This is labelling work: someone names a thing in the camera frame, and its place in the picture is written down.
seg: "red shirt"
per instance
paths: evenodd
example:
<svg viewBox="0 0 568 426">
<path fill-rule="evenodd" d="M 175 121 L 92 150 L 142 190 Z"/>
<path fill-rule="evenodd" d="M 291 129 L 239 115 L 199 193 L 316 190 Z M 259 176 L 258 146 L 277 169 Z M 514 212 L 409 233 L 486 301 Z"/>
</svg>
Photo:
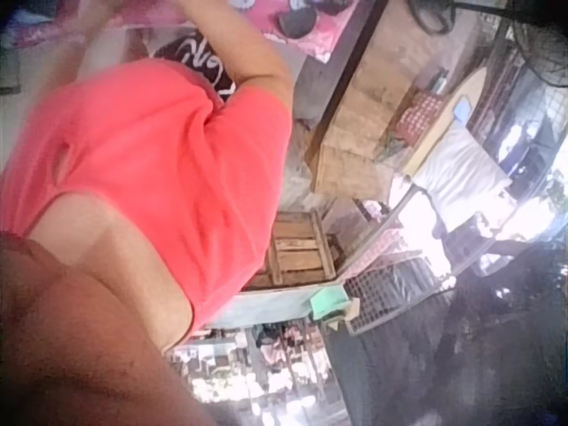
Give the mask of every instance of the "red shirt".
<svg viewBox="0 0 568 426">
<path fill-rule="evenodd" d="M 58 195 L 93 194 L 154 245 L 198 329 L 264 261 L 290 132 L 290 112 L 261 89 L 223 104 L 173 62 L 114 68 L 28 117 L 2 176 L 0 230 L 26 235 Z M 63 150 L 68 172 L 56 185 Z"/>
</svg>

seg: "dark ground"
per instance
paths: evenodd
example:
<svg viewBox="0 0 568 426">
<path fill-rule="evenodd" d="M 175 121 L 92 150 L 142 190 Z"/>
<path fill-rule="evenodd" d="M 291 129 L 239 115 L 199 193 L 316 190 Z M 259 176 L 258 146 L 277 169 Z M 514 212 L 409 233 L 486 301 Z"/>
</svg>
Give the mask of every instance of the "dark ground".
<svg viewBox="0 0 568 426">
<path fill-rule="evenodd" d="M 547 412 L 566 404 L 566 313 L 560 290 L 527 311 L 458 334 L 435 362 L 452 294 L 434 296 L 351 337 L 325 331 L 353 426 L 565 424 Z"/>
</svg>

